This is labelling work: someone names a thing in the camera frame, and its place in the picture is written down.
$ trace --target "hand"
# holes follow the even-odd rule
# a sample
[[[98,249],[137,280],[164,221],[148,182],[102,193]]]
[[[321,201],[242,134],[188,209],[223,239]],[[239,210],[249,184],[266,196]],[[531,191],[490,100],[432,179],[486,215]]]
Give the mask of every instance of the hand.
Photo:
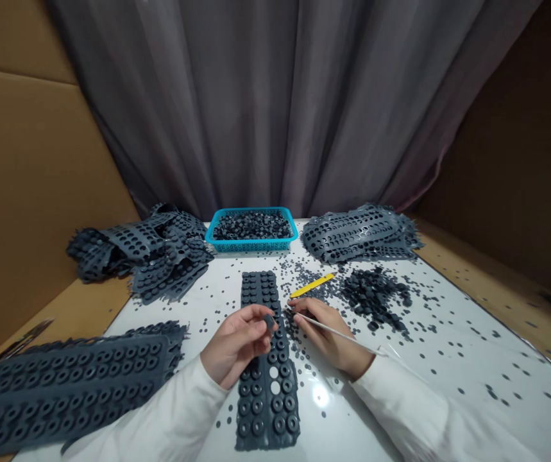
[[[318,322],[341,332],[345,336],[354,338],[339,312],[326,303],[315,298],[296,298],[288,300],[288,305],[292,307],[294,312],[300,312],[304,315],[310,312]],[[329,362],[336,368],[350,374],[353,380],[358,380],[371,366],[375,355],[365,348],[311,324],[298,314],[295,314],[293,319]]]
[[[200,353],[203,367],[215,383],[230,389],[243,369],[256,356],[271,350],[272,332],[262,319],[273,311],[262,305],[248,305],[227,317]]]

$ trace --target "person's right hand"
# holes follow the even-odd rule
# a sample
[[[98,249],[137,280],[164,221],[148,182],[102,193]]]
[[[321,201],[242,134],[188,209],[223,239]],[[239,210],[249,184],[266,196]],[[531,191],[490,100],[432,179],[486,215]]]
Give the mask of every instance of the person's right hand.
[[[304,315],[310,312],[318,322],[341,332],[345,336],[354,338],[339,312],[326,303],[315,298],[296,298],[295,300],[288,300],[288,305],[292,307],[293,311]],[[295,314],[293,319],[330,363],[350,374],[353,380],[359,379],[371,366],[375,356],[365,348],[311,324],[298,314]]]

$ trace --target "white stick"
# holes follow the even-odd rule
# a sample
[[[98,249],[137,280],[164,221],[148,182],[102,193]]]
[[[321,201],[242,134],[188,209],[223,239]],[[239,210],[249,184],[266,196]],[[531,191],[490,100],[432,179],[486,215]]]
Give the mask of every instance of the white stick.
[[[311,324],[314,324],[314,325],[317,325],[318,327],[321,327],[322,329],[325,329],[325,330],[328,330],[329,332],[332,332],[333,334],[336,334],[346,340],[350,340],[351,342],[353,343],[356,343],[357,345],[359,345],[360,347],[363,347],[365,348],[368,352],[370,353],[374,353],[374,354],[379,354],[379,355],[382,355],[381,352],[379,352],[380,350],[380,347],[378,347],[378,350],[374,350],[373,348],[371,348],[370,346],[367,346],[367,345],[363,345],[360,341],[356,340],[356,339],[353,339],[352,337],[348,337],[344,334],[342,334],[341,332],[338,332],[336,331],[335,329],[331,329],[329,326],[326,326],[322,323],[319,323],[318,321],[314,321],[312,318],[308,318],[306,315],[304,314],[301,314],[301,313],[298,313],[298,312],[294,312],[292,311],[294,314],[298,314],[299,316],[301,316],[302,318],[306,319],[308,322],[311,322]]]

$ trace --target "person's left hand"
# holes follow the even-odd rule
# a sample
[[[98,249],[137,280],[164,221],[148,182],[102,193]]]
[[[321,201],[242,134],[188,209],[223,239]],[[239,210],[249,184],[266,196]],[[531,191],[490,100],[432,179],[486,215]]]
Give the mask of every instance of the person's left hand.
[[[227,317],[200,353],[203,367],[215,383],[230,389],[243,369],[256,356],[271,350],[272,332],[262,319],[273,311],[262,305],[248,305]]]

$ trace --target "blue plastic basket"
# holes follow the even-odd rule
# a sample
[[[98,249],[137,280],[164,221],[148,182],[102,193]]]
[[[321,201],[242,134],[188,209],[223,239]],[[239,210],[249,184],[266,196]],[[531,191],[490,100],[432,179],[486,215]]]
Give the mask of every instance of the blue plastic basket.
[[[216,228],[219,220],[223,216],[240,215],[245,212],[262,212],[269,215],[275,215],[281,212],[282,216],[288,220],[292,237],[286,239],[243,239],[241,241],[216,241],[213,238],[213,230]],[[257,252],[261,250],[286,250],[290,248],[290,243],[299,237],[299,231],[294,226],[290,210],[285,207],[246,207],[244,209],[220,209],[213,215],[213,220],[207,230],[205,240],[213,244],[218,252]]]

